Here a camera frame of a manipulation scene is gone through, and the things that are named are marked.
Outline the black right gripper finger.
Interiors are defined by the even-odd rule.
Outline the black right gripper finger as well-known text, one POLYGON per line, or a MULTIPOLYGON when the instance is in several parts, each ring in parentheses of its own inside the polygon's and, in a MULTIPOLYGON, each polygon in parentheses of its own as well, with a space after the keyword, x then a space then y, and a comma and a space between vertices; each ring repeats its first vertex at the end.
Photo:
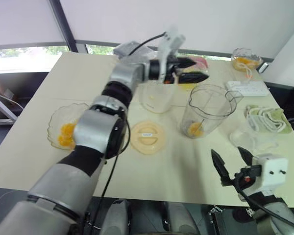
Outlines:
POLYGON ((241 158, 246 163, 246 167, 250 168, 252 166, 253 155, 248 150, 243 147, 238 147, 238 151, 241 155, 241 158))
POLYGON ((213 165, 220 176, 221 185, 223 187, 231 186, 232 180, 230 179, 229 173, 224 166, 225 163, 222 157, 214 149, 211 150, 211 157, 212 157, 213 165))

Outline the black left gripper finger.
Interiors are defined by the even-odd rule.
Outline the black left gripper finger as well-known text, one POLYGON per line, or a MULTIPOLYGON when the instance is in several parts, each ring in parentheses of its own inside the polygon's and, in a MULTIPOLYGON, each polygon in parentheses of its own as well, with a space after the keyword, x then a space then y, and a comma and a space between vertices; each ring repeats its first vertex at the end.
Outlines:
POLYGON ((202 72, 182 73, 179 76, 179 84, 196 84, 209 78, 209 75, 202 72))
POLYGON ((196 61, 192 60, 189 57, 178 57, 178 68, 185 69, 196 64, 196 61))

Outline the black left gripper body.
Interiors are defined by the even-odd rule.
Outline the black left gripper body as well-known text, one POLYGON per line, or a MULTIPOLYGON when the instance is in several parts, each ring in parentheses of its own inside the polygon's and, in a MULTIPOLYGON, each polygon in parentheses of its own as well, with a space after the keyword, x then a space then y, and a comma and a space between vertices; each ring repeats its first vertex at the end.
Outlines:
POLYGON ((174 75, 179 75, 183 70, 184 57, 170 57, 167 60, 167 73, 165 76, 165 84, 174 83, 174 75))

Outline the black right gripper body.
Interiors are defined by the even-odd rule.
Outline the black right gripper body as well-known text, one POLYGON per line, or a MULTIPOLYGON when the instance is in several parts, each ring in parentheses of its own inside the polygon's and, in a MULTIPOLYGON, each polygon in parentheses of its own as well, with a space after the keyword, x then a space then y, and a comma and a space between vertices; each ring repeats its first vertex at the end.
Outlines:
POLYGON ((243 189, 251 187, 256 177, 262 173, 262 167, 260 165, 248 166, 241 168, 241 171, 235 173, 234 178, 229 177, 229 173, 224 166, 220 168, 220 181, 223 187, 233 186, 238 193, 241 193, 243 189))

